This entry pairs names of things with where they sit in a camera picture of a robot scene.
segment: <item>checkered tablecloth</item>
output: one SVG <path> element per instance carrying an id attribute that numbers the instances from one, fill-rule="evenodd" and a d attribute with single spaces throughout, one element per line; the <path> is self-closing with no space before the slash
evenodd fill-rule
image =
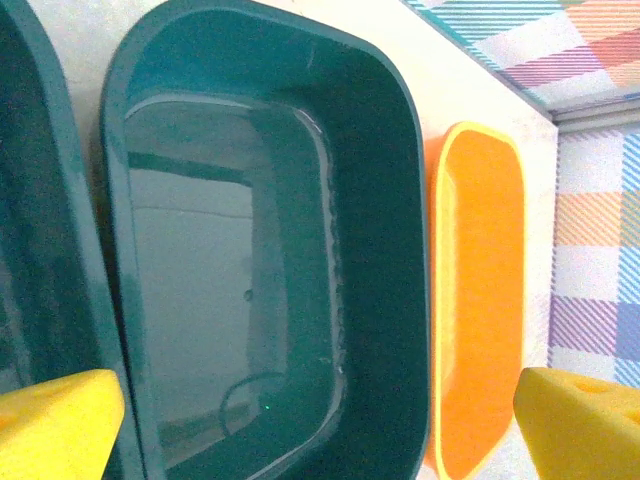
<path id="1" fill-rule="evenodd" d="M 549 364 L 640 388 L 640 126 L 560 136 Z"/>
<path id="2" fill-rule="evenodd" d="M 638 0 L 403 0 L 550 111 L 640 98 Z"/>

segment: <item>pastel plaid pattern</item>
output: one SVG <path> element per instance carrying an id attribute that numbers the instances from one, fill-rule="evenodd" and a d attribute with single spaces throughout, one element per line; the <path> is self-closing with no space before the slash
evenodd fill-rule
<path id="1" fill-rule="evenodd" d="M 549 364 L 640 387 L 640 126 L 560 135 Z"/>
<path id="2" fill-rule="evenodd" d="M 552 112 L 640 95 L 640 0 L 403 0 Z"/>

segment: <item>white surface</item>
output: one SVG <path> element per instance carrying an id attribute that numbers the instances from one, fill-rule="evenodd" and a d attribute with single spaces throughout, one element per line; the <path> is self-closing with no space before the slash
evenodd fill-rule
<path id="1" fill-rule="evenodd" d="M 85 150 L 95 129 L 109 60 L 133 23 L 159 0 L 31 0 L 61 58 Z M 483 123 L 510 135 L 520 148 L 527 187 L 526 364 L 546 363 L 551 278 L 556 129 L 466 54 L 396 0 L 269 0 L 375 44 L 397 65 L 420 114 L 426 139 L 455 122 Z M 529 479 L 520 437 L 509 440 L 480 478 Z M 504 452 L 519 452 L 510 458 Z"/>

